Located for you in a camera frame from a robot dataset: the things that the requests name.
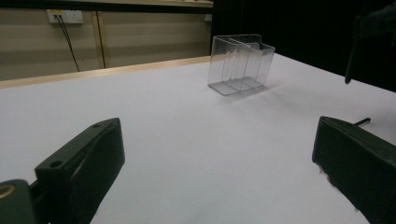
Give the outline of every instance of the clear plastic box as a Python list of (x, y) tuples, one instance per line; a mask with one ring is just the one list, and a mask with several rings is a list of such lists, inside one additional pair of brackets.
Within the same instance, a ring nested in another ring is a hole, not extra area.
[(274, 53), (260, 35), (215, 35), (208, 86), (222, 95), (263, 87)]

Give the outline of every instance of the dark background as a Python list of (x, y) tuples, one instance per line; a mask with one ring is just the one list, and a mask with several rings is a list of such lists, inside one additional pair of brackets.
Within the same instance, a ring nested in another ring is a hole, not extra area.
[[(394, 0), (375, 0), (370, 11)], [(355, 19), (368, 1), (215, 0), (212, 35), (258, 34), (276, 53), (344, 76), (354, 43)], [(396, 91), (393, 34), (361, 39), (352, 78)]]

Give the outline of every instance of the black cable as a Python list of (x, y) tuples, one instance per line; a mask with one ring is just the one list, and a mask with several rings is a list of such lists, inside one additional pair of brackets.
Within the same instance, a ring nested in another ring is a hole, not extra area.
[(70, 52), (72, 53), (73, 60), (75, 61), (75, 64), (76, 64), (76, 68), (79, 71), (78, 63), (77, 63), (76, 57), (74, 55), (73, 47), (72, 47), (72, 42), (70, 41), (69, 33), (67, 33), (66, 26), (64, 25), (64, 19), (62, 18), (62, 16), (58, 16), (58, 15), (55, 15), (55, 18), (58, 21), (59, 25), (61, 26), (62, 31), (64, 32), (64, 37), (66, 38), (67, 44), (69, 45)]
[[(363, 1), (363, 6), (361, 8), (361, 14), (359, 15), (358, 18), (367, 16), (370, 13), (370, 10), (372, 8), (373, 0), (365, 0)], [(352, 75), (355, 70), (355, 67), (358, 64), (358, 59), (361, 53), (360, 49), (362, 47), (362, 43), (359, 39), (359, 35), (357, 33), (358, 31), (358, 24), (359, 20), (355, 20), (355, 31), (354, 31), (354, 40), (353, 40), (353, 46), (352, 46), (352, 51), (349, 54), (349, 60), (346, 66), (346, 74), (345, 74), (345, 83), (348, 84), (350, 80), (352, 80)]]

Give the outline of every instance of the beige wall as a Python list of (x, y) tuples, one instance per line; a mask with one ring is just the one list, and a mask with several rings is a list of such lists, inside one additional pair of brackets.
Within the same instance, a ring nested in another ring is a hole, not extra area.
[[(99, 68), (91, 12), (83, 24), (68, 24), (80, 70)], [(64, 34), (46, 10), (0, 10), (0, 79), (76, 72)]]
[(106, 66), (209, 55), (205, 15), (103, 12)]
[[(107, 67), (209, 54), (210, 23), (204, 15), (103, 12)], [(100, 68), (92, 13), (67, 24), (81, 71)], [(76, 72), (64, 34), (46, 10), (0, 9), (0, 80)]]

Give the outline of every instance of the white table surface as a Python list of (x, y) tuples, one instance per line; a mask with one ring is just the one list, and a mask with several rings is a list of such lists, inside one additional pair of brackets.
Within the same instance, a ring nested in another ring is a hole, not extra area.
[(396, 144), (396, 93), (276, 55), (267, 88), (225, 97), (208, 67), (0, 90), (0, 182), (32, 183), (51, 153), (117, 117), (126, 163), (92, 223), (367, 223), (311, 161), (318, 119), (370, 117), (363, 128)]

